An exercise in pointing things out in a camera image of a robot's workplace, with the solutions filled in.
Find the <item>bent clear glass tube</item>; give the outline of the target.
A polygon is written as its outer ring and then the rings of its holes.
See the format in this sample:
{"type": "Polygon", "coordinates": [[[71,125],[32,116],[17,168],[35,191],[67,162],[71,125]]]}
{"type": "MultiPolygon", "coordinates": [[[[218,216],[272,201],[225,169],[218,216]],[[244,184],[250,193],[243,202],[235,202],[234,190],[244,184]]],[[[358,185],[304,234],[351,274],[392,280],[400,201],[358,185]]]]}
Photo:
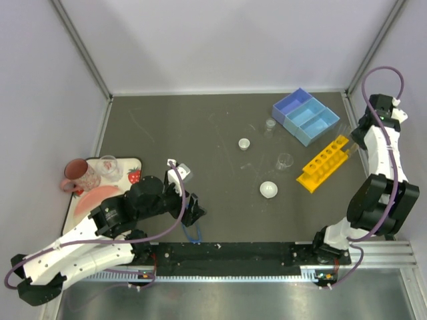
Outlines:
{"type": "Polygon", "coordinates": [[[252,163],[246,163],[240,167],[241,170],[249,170],[254,174],[254,181],[260,179],[260,171],[262,169],[262,164],[253,165],[252,163]]]}

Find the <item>yellow test tube rack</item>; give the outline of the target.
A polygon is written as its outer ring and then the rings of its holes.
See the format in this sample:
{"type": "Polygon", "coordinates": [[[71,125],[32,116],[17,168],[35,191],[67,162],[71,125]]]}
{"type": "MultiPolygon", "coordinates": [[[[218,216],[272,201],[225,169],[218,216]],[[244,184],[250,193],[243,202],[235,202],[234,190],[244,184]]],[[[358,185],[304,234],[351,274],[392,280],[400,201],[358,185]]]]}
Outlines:
{"type": "Polygon", "coordinates": [[[321,184],[348,160],[349,151],[342,150],[348,142],[349,139],[347,137],[339,135],[303,167],[302,174],[296,181],[310,193],[314,193],[321,184]]]}

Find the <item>white round dish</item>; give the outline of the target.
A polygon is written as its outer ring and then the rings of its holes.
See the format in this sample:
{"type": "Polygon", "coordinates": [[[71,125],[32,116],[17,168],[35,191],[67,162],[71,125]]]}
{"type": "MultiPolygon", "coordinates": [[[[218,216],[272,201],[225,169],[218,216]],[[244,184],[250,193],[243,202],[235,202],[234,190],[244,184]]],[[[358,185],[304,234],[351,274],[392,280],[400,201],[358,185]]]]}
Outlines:
{"type": "Polygon", "coordinates": [[[272,181],[264,181],[260,185],[260,193],[266,199],[274,198],[278,194],[278,186],[272,181]]]}

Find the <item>clear drinking glass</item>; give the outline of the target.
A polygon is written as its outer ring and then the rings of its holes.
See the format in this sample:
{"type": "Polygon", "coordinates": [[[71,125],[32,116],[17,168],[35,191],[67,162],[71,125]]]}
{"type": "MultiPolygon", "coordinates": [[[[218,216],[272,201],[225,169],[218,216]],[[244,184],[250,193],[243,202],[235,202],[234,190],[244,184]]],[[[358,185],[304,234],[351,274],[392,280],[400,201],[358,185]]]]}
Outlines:
{"type": "Polygon", "coordinates": [[[123,169],[117,158],[105,155],[97,160],[96,171],[111,182],[118,182],[123,177],[123,169]]]}

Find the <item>blue safety glasses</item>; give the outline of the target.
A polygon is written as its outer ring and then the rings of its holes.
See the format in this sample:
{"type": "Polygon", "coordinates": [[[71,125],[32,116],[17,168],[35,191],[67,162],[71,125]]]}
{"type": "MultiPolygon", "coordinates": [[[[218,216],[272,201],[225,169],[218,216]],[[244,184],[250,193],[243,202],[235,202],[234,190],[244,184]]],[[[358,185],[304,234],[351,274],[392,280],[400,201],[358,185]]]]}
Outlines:
{"type": "Polygon", "coordinates": [[[199,221],[197,220],[192,226],[187,227],[186,226],[186,208],[185,206],[185,212],[181,219],[181,228],[183,231],[183,234],[188,242],[190,243],[201,243],[202,242],[202,235],[201,235],[201,229],[199,226],[199,221]]]}

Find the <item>three-compartment blue organizer box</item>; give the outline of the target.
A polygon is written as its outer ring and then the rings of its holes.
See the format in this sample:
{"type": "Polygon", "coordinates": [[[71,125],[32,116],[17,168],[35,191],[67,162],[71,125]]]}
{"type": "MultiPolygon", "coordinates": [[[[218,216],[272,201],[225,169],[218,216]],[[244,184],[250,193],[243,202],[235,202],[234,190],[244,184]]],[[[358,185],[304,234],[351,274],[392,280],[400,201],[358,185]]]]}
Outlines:
{"type": "Polygon", "coordinates": [[[274,103],[272,117],[305,147],[332,130],[340,120],[302,88],[274,103]]]}

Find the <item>white strawberry tray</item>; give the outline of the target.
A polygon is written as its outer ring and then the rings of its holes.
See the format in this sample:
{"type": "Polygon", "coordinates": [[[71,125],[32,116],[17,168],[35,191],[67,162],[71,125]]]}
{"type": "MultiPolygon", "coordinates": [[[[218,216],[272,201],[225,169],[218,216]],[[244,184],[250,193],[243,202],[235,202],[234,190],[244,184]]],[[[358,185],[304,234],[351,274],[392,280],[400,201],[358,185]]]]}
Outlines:
{"type": "MultiPolygon", "coordinates": [[[[117,186],[119,187],[123,193],[125,193],[127,190],[130,189],[130,187],[137,183],[141,178],[141,172],[142,172],[142,163],[141,160],[132,157],[132,158],[117,158],[120,165],[123,169],[123,177],[118,182],[111,182],[108,181],[105,178],[101,178],[101,184],[103,185],[111,185],[111,186],[117,186]]],[[[74,209],[77,205],[77,202],[88,192],[78,191],[76,193],[72,193],[71,199],[68,206],[68,211],[65,216],[65,220],[63,222],[63,228],[61,235],[66,234],[68,231],[72,230],[76,225],[74,225],[73,222],[73,213],[74,209]]]]}

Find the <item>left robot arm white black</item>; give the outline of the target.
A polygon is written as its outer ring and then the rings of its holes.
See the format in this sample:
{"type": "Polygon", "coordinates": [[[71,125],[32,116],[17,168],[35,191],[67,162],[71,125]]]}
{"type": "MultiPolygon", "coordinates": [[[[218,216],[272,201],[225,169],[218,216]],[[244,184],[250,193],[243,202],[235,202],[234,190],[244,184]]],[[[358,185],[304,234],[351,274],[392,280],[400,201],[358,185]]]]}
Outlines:
{"type": "Polygon", "coordinates": [[[72,230],[47,248],[11,259],[21,278],[21,300],[45,304],[74,283],[120,265],[143,265],[152,258],[151,237],[137,229],[138,221],[169,213],[189,227],[206,214],[196,194],[180,183],[148,176],[123,195],[107,198],[72,230]]]}

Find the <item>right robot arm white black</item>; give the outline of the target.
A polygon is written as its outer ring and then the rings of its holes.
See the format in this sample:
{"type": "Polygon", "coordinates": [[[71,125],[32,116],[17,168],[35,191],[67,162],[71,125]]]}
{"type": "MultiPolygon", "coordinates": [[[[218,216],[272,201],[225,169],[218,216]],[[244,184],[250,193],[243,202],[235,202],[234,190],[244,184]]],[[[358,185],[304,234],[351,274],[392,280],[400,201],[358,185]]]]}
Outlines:
{"type": "Polygon", "coordinates": [[[340,259],[351,239],[369,233],[395,235],[420,196],[419,187],[408,182],[400,163],[398,140],[407,114],[391,96],[374,94],[369,102],[351,133],[368,153],[369,176],[352,197],[346,217],[316,233],[311,254],[321,264],[340,259]]]}

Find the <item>pink patterned mug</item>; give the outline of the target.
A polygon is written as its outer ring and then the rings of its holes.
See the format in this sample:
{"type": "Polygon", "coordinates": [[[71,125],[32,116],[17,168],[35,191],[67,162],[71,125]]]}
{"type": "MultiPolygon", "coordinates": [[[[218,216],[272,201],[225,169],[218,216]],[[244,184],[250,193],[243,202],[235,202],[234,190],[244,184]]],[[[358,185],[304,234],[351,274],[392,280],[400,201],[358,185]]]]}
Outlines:
{"type": "Polygon", "coordinates": [[[101,184],[101,176],[84,159],[70,161],[64,169],[60,190],[68,193],[90,191],[101,184]]]}

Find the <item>small clear glass beaker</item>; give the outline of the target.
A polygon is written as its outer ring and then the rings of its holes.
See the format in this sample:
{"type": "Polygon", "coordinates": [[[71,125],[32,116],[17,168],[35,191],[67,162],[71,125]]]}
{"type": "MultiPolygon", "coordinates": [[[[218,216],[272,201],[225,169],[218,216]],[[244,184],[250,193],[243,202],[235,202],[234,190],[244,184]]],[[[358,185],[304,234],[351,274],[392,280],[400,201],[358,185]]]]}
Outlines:
{"type": "Polygon", "coordinates": [[[284,172],[289,171],[294,164],[294,158],[289,153],[280,153],[276,161],[276,169],[284,172]]]}

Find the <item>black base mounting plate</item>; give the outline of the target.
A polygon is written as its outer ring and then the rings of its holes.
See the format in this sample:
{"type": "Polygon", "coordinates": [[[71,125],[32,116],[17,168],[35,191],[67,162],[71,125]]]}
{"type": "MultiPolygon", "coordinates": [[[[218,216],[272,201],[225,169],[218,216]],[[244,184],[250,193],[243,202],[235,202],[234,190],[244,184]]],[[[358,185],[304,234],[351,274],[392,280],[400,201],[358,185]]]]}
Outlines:
{"type": "Polygon", "coordinates": [[[153,252],[157,274],[166,277],[298,275],[317,263],[310,244],[292,242],[160,243],[153,252]]]}

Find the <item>pink ceramic plate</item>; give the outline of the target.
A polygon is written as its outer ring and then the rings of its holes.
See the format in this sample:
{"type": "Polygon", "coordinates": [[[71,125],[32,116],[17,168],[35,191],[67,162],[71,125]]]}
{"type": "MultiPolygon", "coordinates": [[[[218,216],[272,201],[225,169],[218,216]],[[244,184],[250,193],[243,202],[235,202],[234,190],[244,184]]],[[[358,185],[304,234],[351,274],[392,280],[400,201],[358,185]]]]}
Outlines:
{"type": "Polygon", "coordinates": [[[103,200],[121,194],[123,194],[123,191],[117,186],[103,185],[92,189],[77,202],[73,213],[74,225],[80,223],[103,200]]]}

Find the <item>small white plastic cup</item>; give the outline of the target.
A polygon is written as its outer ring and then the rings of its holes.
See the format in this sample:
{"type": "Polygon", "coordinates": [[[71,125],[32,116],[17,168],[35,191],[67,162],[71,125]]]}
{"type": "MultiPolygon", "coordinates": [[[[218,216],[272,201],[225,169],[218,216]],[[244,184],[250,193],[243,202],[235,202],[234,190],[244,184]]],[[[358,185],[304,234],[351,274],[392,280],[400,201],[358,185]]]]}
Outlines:
{"type": "Polygon", "coordinates": [[[248,148],[250,147],[250,140],[247,138],[241,138],[238,141],[238,147],[240,148],[241,151],[246,151],[248,150],[248,148]]]}

